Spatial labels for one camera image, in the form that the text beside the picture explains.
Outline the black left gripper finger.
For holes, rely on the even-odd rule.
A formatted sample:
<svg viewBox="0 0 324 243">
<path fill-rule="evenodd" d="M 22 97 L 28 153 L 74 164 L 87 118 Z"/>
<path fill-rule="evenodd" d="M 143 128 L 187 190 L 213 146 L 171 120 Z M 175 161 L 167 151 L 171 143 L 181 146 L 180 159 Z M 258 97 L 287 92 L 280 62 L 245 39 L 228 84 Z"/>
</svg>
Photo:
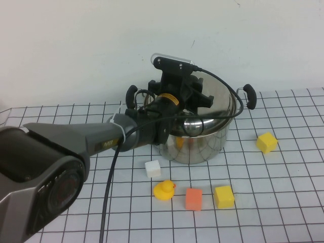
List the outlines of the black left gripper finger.
<svg viewBox="0 0 324 243">
<path fill-rule="evenodd" d="M 210 108 L 214 102 L 214 96 L 203 94 L 203 78 L 194 75 L 190 76 L 190 88 L 192 95 L 188 100 L 189 110 L 198 110 L 200 107 Z"/>
<path fill-rule="evenodd" d="M 155 80 L 151 80 L 148 83 L 148 91 L 153 93 L 160 93 L 161 90 L 161 82 L 156 82 Z"/>
</svg>

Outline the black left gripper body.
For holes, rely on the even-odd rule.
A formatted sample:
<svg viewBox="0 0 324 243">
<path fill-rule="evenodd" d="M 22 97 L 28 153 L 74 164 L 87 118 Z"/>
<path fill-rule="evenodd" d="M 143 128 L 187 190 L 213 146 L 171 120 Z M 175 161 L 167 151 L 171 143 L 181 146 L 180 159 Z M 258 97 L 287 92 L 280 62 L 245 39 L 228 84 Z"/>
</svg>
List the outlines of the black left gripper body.
<svg viewBox="0 0 324 243">
<path fill-rule="evenodd" d="M 171 74 L 163 71 L 160 79 L 159 94 L 173 95 L 180 104 L 185 104 L 191 97 L 191 75 Z"/>
</svg>

